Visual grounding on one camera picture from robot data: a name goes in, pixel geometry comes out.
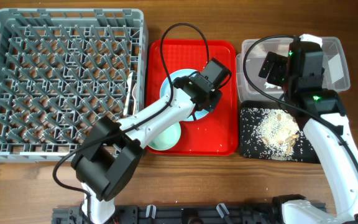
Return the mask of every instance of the black mat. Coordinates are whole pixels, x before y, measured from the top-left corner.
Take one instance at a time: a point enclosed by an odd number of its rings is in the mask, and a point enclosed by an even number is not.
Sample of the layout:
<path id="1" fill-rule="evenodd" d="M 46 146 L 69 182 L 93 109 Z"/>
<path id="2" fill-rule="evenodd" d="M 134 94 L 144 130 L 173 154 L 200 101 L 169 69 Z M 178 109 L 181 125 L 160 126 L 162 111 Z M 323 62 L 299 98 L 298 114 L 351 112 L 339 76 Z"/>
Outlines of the black mat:
<path id="1" fill-rule="evenodd" d="M 270 101 L 244 101 L 240 108 L 240 155 L 253 159 L 272 159 L 271 153 L 261 154 L 266 151 L 264 144 L 258 141 L 257 136 L 251 136 L 254 126 L 257 126 L 265 115 L 262 109 L 280 110 L 278 104 Z M 316 152 L 313 150 L 305 135 L 301 135 L 293 147 L 293 154 L 288 161 L 319 163 Z"/>

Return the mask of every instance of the white paper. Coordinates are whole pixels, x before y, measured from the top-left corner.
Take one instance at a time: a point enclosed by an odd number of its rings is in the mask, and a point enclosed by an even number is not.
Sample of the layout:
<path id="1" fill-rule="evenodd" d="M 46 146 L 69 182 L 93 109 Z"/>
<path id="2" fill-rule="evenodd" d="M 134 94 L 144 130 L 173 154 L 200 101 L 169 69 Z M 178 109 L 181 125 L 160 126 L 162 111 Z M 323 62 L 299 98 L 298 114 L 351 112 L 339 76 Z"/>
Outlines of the white paper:
<path id="1" fill-rule="evenodd" d="M 278 88 L 278 89 L 281 89 L 280 86 L 276 86 L 276 85 L 273 85 L 273 84 L 270 84 L 268 82 L 265 82 L 265 88 L 268 89 L 268 88 Z"/>
<path id="2" fill-rule="evenodd" d="M 339 54 L 335 55 L 328 61 L 328 67 L 329 73 L 331 74 L 332 83 L 343 78 L 344 74 L 342 69 L 341 56 L 339 56 Z"/>

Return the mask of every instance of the wood surface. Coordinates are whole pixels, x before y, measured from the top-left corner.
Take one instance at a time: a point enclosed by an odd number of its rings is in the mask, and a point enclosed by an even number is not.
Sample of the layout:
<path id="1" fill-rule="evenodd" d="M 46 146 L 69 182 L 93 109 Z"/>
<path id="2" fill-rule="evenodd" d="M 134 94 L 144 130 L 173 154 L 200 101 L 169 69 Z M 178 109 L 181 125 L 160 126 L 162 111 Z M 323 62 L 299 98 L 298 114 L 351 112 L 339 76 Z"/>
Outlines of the wood surface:
<path id="1" fill-rule="evenodd" d="M 274 34 L 334 36 L 345 51 L 351 88 L 341 93 L 358 147 L 358 1 L 31 1 L 0 0 L 3 7 L 138 8 L 144 12 L 149 43 L 176 22 L 198 26 L 207 39 L 228 40 L 241 51 L 246 39 Z M 177 28 L 167 38 L 199 39 Z M 78 205 L 83 195 L 52 180 L 54 163 L 0 164 L 0 223 L 50 223 L 52 208 Z M 64 183 L 80 186 L 65 164 Z M 320 165 L 229 157 L 180 157 L 147 154 L 117 205 L 216 205 L 265 202 L 283 194 L 302 194 L 327 203 L 333 196 Z"/>

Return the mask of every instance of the clear plastic container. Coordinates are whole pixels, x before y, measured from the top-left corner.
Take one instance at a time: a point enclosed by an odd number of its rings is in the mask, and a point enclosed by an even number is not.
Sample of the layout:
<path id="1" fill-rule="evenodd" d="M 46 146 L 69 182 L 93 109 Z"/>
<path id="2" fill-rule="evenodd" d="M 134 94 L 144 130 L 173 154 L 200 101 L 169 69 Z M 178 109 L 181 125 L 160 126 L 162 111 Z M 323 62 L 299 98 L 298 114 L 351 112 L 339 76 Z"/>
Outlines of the clear plastic container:
<path id="1" fill-rule="evenodd" d="M 268 101 L 269 99 L 255 91 L 248 82 L 242 71 L 242 61 L 249 47 L 258 39 L 245 40 L 242 43 L 241 54 L 236 57 L 237 64 L 237 90 L 241 102 L 244 100 Z M 348 90 L 351 86 L 349 71 L 342 49 L 341 42 L 336 37 L 322 37 L 323 40 L 323 67 L 325 68 L 323 88 L 335 90 L 337 92 Z M 266 40 L 254 47 L 247 59 L 247 73 L 252 82 L 262 91 L 279 98 L 283 91 L 278 87 L 268 86 L 265 78 L 258 76 L 259 70 L 268 52 L 287 56 L 288 47 L 292 39 L 277 38 Z"/>

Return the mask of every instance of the dish rack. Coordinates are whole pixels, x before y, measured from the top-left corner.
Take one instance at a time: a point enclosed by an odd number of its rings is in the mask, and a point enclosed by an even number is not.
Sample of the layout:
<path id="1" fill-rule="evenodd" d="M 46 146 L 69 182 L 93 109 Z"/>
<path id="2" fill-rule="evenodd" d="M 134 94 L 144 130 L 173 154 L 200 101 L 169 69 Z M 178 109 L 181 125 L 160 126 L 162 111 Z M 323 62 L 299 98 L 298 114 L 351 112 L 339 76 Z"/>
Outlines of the dish rack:
<path id="1" fill-rule="evenodd" d="M 0 162 L 60 160 L 126 97 L 141 110 L 147 43 L 138 9 L 1 9 Z"/>

